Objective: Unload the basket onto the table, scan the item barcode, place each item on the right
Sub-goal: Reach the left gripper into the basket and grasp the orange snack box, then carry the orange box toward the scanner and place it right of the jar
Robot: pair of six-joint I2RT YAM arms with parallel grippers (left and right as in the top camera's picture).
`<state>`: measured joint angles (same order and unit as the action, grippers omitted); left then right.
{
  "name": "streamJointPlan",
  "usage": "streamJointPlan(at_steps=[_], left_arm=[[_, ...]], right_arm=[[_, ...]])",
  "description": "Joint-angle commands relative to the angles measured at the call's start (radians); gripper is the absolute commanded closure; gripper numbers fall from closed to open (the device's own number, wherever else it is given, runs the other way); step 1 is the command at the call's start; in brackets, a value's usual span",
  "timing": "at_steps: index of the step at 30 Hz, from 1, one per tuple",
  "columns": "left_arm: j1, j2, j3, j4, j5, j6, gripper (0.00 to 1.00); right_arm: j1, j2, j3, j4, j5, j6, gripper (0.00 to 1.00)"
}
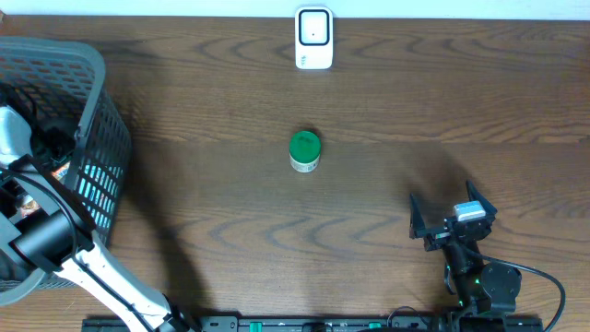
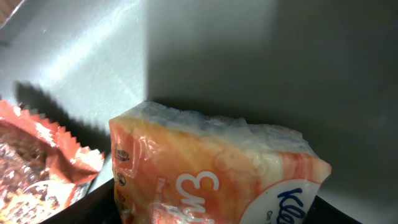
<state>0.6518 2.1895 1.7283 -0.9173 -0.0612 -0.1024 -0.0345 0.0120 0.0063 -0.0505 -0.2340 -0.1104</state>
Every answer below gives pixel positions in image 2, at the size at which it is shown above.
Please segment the orange tissue pack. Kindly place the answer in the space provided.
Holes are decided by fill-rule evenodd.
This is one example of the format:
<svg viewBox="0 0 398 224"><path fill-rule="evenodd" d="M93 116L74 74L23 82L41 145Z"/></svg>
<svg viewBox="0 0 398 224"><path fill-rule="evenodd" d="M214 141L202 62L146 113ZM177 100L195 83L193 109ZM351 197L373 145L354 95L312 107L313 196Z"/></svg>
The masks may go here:
<svg viewBox="0 0 398 224"><path fill-rule="evenodd" d="M331 174L282 126L145 101L109 128L123 223L302 223Z"/></svg>

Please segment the red Top chocolate bar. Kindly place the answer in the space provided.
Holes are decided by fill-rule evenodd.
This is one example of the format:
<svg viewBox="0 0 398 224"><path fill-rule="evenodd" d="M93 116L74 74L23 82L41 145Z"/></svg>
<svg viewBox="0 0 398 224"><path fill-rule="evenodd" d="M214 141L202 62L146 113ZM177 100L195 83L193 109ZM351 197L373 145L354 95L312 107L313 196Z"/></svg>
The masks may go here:
<svg viewBox="0 0 398 224"><path fill-rule="evenodd" d="M1 101L1 223L41 223L83 198L104 154L65 127Z"/></svg>

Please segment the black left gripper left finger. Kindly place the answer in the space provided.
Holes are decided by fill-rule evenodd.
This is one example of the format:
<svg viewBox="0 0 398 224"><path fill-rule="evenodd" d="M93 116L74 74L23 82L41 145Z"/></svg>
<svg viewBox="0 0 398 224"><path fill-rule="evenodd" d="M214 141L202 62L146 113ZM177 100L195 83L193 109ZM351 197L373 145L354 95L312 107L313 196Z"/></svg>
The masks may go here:
<svg viewBox="0 0 398 224"><path fill-rule="evenodd" d="M42 224L121 224L114 200L114 180L107 181Z"/></svg>

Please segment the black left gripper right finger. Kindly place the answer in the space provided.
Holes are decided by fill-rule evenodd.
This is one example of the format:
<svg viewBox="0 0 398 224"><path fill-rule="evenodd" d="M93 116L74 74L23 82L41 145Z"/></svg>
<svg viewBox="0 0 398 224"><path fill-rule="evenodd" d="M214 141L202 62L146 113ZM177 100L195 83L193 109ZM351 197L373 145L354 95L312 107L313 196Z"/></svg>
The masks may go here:
<svg viewBox="0 0 398 224"><path fill-rule="evenodd" d="M316 196L303 224L361 224Z"/></svg>

